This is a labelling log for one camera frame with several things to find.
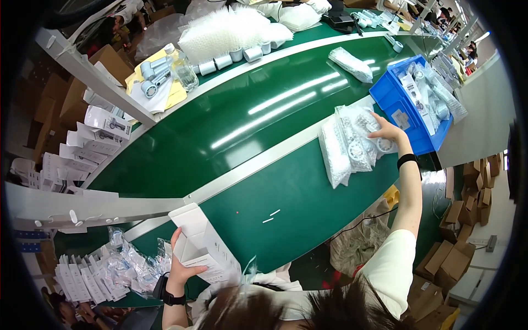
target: hand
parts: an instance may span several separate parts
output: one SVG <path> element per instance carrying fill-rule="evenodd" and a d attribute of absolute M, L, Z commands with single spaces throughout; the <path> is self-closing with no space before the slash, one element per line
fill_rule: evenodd
<path fill-rule="evenodd" d="M 174 251 L 174 246 L 176 245 L 176 241 L 178 240 L 178 237 L 180 237 L 180 234 L 182 233 L 182 229 L 178 228 L 172 234 L 171 238 L 171 248 Z M 185 267 L 180 263 L 178 258 L 172 254 L 172 264 L 171 264 L 171 273 L 169 274 L 168 281 L 173 282 L 174 284 L 178 285 L 184 285 L 185 282 L 190 277 L 193 277 L 194 275 L 201 274 L 207 270 L 207 266 L 196 266 L 196 267 Z"/>
<path fill-rule="evenodd" d="M 375 112 L 371 112 L 371 114 L 374 116 L 374 118 L 376 118 L 376 120 L 381 126 L 381 129 L 376 132 L 370 133 L 368 138 L 372 139 L 372 138 L 382 137 L 388 140 L 396 140 L 396 142 L 398 142 L 398 139 L 400 137 L 406 135 L 403 130 L 391 124 L 385 118 L 381 117 Z"/>
<path fill-rule="evenodd" d="M 409 14 L 408 11 L 400 11 L 400 13 L 403 15 L 403 17 L 405 17 L 405 19 L 409 22 L 412 22 L 413 19 L 411 17 L 411 14 Z"/>

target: black watch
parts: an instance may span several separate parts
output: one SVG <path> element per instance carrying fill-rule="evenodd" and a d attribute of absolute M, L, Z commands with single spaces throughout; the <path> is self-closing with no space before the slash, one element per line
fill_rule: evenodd
<path fill-rule="evenodd" d="M 163 303 L 173 306 L 173 305 L 185 305 L 185 294 L 181 297 L 174 297 L 171 293 L 168 293 L 166 290 L 168 278 L 165 277 L 165 274 L 158 278 L 156 287 L 154 288 L 153 296 L 159 300 L 162 300 Z"/>

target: stack of cardboard boxes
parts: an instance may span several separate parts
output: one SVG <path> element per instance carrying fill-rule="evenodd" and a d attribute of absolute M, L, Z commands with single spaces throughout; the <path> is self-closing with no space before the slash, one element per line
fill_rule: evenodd
<path fill-rule="evenodd" d="M 414 271 L 407 301 L 418 329 L 449 328 L 455 321 L 459 309 L 448 306 L 447 297 L 475 253 L 476 247 L 467 243 L 473 227 L 488 224 L 491 192 L 500 172 L 500 154 L 464 164 L 462 201 L 453 201 L 439 226 L 444 241 L 435 243 Z"/>

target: black wrist strap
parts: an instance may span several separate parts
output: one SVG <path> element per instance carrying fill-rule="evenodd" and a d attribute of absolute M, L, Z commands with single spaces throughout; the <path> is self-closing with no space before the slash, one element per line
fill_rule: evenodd
<path fill-rule="evenodd" d="M 398 167 L 398 172 L 400 171 L 401 165 L 403 165 L 406 162 L 416 162 L 416 165 L 418 166 L 418 171 L 420 171 L 420 166 L 418 165 L 418 160 L 416 159 L 415 154 L 405 154 L 400 157 L 398 162 L 396 163 Z M 420 172 L 420 181 L 422 181 L 422 173 Z"/>

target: person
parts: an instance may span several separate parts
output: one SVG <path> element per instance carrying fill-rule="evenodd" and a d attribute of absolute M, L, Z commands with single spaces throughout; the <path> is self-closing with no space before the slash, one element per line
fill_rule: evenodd
<path fill-rule="evenodd" d="M 121 37 L 123 44 L 130 47 L 131 43 L 128 33 L 123 31 L 121 27 L 130 23 L 136 17 L 141 25 L 141 30 L 144 31 L 147 25 L 143 13 L 140 11 L 144 5 L 143 0 L 128 0 L 122 4 L 122 10 L 105 18 L 99 27 L 99 35 L 104 39 L 101 43 L 111 43 L 111 40 L 117 33 Z"/>
<path fill-rule="evenodd" d="M 440 8 L 440 16 L 437 17 L 435 13 L 429 12 L 423 20 L 428 21 L 432 27 L 438 29 L 441 25 L 446 24 L 446 20 L 449 20 L 449 12 L 442 7 Z"/>
<path fill-rule="evenodd" d="M 373 257 L 365 263 L 348 286 L 322 291 L 280 289 L 277 274 L 275 288 L 262 283 L 210 290 L 200 294 L 192 307 L 193 326 L 188 326 L 185 307 L 164 306 L 164 330 L 216 329 L 411 329 L 413 321 L 401 321 L 407 310 L 407 295 L 412 283 L 412 264 L 422 214 L 420 171 L 405 132 L 386 119 L 373 114 L 381 129 L 370 138 L 395 141 L 400 157 L 400 202 L 391 233 Z M 174 247 L 181 229 L 171 239 Z M 174 297 L 184 296 L 189 277 L 207 270 L 205 266 L 186 268 L 173 256 L 166 290 Z"/>
<path fill-rule="evenodd" d="M 409 13 L 408 6 L 411 6 L 411 9 L 415 14 L 418 14 L 418 10 L 414 6 L 409 5 L 405 0 L 378 0 L 376 9 L 379 11 L 388 11 L 395 14 L 400 13 L 407 21 L 414 22 L 411 14 Z"/>

